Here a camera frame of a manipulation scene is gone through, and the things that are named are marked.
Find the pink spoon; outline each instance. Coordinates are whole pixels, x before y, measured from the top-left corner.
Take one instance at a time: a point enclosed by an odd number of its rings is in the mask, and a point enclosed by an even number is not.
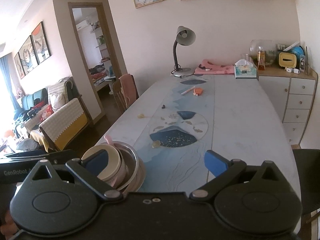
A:
[[[108,145],[114,146],[113,141],[112,141],[112,138],[111,138],[110,135],[107,135],[107,134],[106,134],[106,135],[104,136],[104,139],[106,140],[106,142],[107,142]]]

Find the screw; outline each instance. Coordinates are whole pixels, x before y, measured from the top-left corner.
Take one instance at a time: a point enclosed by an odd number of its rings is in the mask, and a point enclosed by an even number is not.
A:
[[[152,203],[152,201],[151,201],[150,199],[144,199],[142,202],[143,202],[144,204],[147,204],[147,205],[149,205],[149,204]]]
[[[106,191],[104,193],[104,195],[107,198],[118,198],[118,197],[120,197],[121,193],[120,193],[120,191],[117,191],[115,189],[111,189],[111,190]]]
[[[160,198],[158,198],[158,197],[155,197],[155,198],[153,198],[153,199],[152,199],[152,201],[153,201],[153,202],[160,202],[160,201],[161,201],[161,199],[160,199]]]
[[[204,198],[208,196],[208,192],[206,190],[203,189],[197,189],[195,191],[192,192],[192,196],[196,197],[196,198]]]

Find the door frame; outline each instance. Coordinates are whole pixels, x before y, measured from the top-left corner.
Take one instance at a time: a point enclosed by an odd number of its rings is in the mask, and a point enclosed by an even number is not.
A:
[[[98,104],[101,109],[101,113],[93,120],[93,123],[95,124],[98,120],[100,120],[105,115],[105,111],[103,109],[102,103],[101,103],[100,98],[98,96],[98,92],[93,84],[87,61],[85,60],[84,52],[83,52],[83,49],[81,46],[79,34],[77,31],[77,27],[76,27],[75,18],[73,16],[73,11],[72,11],[73,8],[96,8],[97,13],[98,13],[98,20],[100,21],[102,34],[103,34],[103,37],[106,41],[106,45],[107,45],[109,56],[110,56],[110,61],[111,61],[113,72],[115,73],[116,79],[121,77],[122,73],[121,73],[119,62],[118,62],[118,59],[116,56],[116,51],[115,51],[115,48],[112,43],[112,38],[111,38],[106,14],[104,12],[103,3],[102,2],[68,2],[68,6],[69,6],[72,25],[73,25],[73,30],[74,30],[74,33],[76,36],[76,40],[78,43],[78,47],[79,47],[81,58],[82,58],[82,61],[84,64],[84,68],[87,72],[91,87],[93,89],[93,92],[97,98]]]

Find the yellow box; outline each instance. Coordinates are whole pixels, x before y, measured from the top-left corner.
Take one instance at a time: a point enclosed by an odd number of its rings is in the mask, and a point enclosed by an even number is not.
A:
[[[295,68],[297,66],[297,56],[292,53],[280,52],[279,65],[281,67]]]

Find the desk lamp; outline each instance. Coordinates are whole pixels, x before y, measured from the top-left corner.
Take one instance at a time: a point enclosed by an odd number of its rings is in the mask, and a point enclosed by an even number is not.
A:
[[[196,34],[183,26],[179,26],[178,32],[177,32],[177,38],[173,45],[173,59],[174,59],[174,70],[172,71],[172,74],[176,77],[181,76],[191,76],[195,72],[191,68],[181,68],[181,66],[178,64],[177,59],[177,45],[178,43],[182,46],[190,46],[193,44],[196,40]]]

